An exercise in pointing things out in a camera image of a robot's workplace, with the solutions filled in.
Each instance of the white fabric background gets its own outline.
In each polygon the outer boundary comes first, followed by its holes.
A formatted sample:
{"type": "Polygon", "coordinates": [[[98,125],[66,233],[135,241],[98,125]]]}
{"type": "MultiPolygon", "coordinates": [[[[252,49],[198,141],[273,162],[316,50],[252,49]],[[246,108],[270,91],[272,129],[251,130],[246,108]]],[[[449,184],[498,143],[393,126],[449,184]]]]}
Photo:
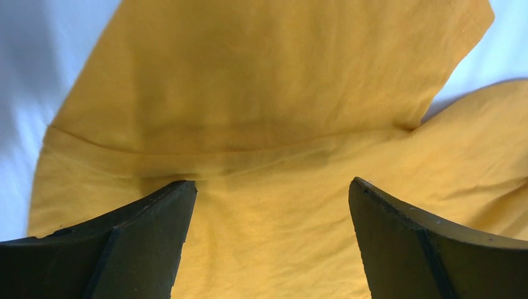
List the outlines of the white fabric background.
{"type": "MultiPolygon", "coordinates": [[[[0,241],[25,236],[45,129],[119,1],[0,1],[0,241]]],[[[468,92],[528,77],[528,1],[490,2],[495,23],[426,118],[468,92]]]]}

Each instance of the white sheet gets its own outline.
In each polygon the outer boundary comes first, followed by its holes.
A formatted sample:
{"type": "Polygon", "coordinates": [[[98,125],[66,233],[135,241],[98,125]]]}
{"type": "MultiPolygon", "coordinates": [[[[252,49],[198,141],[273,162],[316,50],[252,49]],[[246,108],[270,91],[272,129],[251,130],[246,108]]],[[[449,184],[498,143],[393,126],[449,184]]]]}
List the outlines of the white sheet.
{"type": "MultiPolygon", "coordinates": [[[[40,141],[119,0],[0,2],[0,240],[23,237],[40,141]]],[[[492,0],[496,21],[433,101],[528,77],[528,1],[492,0]]]]}

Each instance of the t-shirt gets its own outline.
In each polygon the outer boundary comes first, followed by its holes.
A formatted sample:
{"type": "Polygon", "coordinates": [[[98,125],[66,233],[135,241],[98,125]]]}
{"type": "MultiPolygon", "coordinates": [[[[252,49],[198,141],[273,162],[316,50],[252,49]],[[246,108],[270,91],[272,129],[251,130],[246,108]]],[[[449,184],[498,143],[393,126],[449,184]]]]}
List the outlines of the t-shirt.
{"type": "Polygon", "coordinates": [[[124,0],[47,131],[29,233],[195,180],[176,298],[369,298],[355,176],[527,238],[528,83],[420,124],[492,21],[484,0],[124,0]]]}

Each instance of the yellow fabric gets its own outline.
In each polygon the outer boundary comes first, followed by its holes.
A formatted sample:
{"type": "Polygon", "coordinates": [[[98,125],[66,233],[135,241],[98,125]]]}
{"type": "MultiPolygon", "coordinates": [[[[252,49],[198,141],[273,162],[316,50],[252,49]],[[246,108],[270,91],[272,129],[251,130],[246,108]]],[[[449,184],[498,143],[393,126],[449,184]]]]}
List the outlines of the yellow fabric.
{"type": "Polygon", "coordinates": [[[369,298],[354,176],[528,239],[528,83],[420,126],[492,20],[484,0],[124,0],[46,134],[29,233],[196,180],[176,298],[369,298]]]}

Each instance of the yellow t-shirt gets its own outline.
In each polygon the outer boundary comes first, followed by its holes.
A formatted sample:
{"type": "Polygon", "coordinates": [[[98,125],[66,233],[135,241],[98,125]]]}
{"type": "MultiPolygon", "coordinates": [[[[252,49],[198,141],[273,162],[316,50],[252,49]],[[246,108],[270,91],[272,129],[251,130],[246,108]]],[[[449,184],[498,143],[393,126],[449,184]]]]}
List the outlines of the yellow t-shirt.
{"type": "Polygon", "coordinates": [[[369,298],[354,176],[527,238],[528,84],[420,126],[492,20],[485,0],[123,0],[48,129],[29,233],[196,180],[176,298],[369,298]]]}

